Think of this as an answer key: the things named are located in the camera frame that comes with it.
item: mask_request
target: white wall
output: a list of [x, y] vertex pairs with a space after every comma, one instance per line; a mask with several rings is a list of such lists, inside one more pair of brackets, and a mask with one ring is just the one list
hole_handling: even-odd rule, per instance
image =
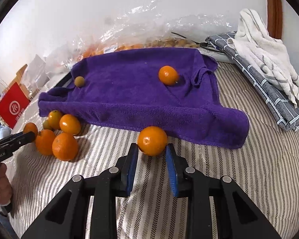
[[[151, 0], [19, 0], [0, 25], [0, 79], [9, 83], [15, 72], [35, 56], [47, 56], [77, 34], [103, 34], [107, 17]], [[162, 17], [224, 14], [237, 29], [239, 11], [253, 8], [267, 22], [266, 0], [168, 0]]]
[[299, 16], [286, 0], [282, 0], [282, 42], [287, 48], [290, 62], [299, 74]]

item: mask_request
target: striped bedsheet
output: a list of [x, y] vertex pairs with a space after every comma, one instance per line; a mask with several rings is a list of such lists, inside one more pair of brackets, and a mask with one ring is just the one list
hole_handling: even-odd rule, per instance
[[[231, 176], [269, 219], [282, 238], [299, 229], [299, 131], [284, 132], [268, 107], [235, 65], [219, 63], [215, 72], [222, 105], [246, 112], [249, 135], [240, 149], [193, 144], [169, 137], [179, 156], [207, 176]], [[41, 126], [37, 98], [26, 109], [14, 132], [32, 121]], [[14, 189], [10, 221], [21, 236], [43, 208], [75, 174], [91, 177], [113, 166], [128, 152], [138, 132], [86, 125], [78, 138], [80, 151], [72, 162], [41, 156], [29, 144], [9, 159]], [[139, 155], [131, 196], [117, 198], [118, 238], [184, 238], [187, 199], [173, 198], [164, 155]], [[90, 202], [91, 214], [93, 199]], [[214, 239], [217, 238], [211, 199]]]

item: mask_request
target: mandarin orange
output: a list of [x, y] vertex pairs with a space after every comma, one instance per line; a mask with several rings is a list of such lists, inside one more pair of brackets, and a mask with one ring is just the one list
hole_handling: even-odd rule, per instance
[[37, 150], [44, 156], [50, 156], [52, 152], [52, 143], [55, 139], [55, 134], [52, 130], [44, 129], [37, 133], [37, 138], [35, 139], [35, 146]]
[[32, 122], [29, 122], [25, 125], [25, 127], [23, 128], [23, 134], [26, 134], [30, 131], [32, 131], [35, 134], [35, 137], [37, 137], [37, 125]]
[[163, 129], [149, 126], [140, 132], [137, 145], [144, 154], [157, 156], [167, 145], [167, 135]]
[[71, 134], [61, 133], [54, 139], [52, 151], [59, 160], [70, 161], [76, 157], [79, 145]]
[[80, 133], [81, 124], [76, 117], [70, 114], [66, 114], [60, 119], [60, 128], [64, 133], [68, 133], [74, 136]]
[[63, 113], [60, 111], [51, 111], [48, 116], [48, 122], [51, 128], [60, 129], [60, 119]]
[[50, 129], [53, 131], [53, 128], [50, 126], [48, 119], [46, 119], [42, 124], [43, 129]]
[[177, 83], [179, 75], [174, 68], [170, 66], [164, 66], [159, 70], [158, 78], [163, 84], [172, 86]]

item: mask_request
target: blue gripper pad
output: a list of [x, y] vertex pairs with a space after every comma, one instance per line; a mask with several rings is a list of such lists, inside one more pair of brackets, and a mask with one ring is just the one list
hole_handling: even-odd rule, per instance
[[137, 166], [137, 159], [138, 159], [138, 147], [136, 146], [136, 149], [133, 151], [131, 164], [128, 169], [127, 187], [126, 187], [126, 193], [128, 195], [131, 194], [131, 191], [133, 189], [134, 177], [135, 177], [136, 166]]
[[168, 169], [168, 177], [170, 180], [171, 191], [173, 192], [173, 196], [177, 197], [178, 196], [177, 173], [176, 173], [176, 168], [174, 165], [174, 159], [172, 156], [170, 145], [167, 145], [166, 147], [166, 164]]

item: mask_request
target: label sticker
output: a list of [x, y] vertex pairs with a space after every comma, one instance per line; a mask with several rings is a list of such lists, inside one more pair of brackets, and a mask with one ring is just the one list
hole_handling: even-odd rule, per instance
[[112, 53], [112, 52], [114, 52], [114, 51], [116, 51], [116, 50], [117, 50], [117, 44], [112, 45], [112, 46], [109, 46], [109, 47], [106, 47], [106, 48], [104, 49], [104, 54]]

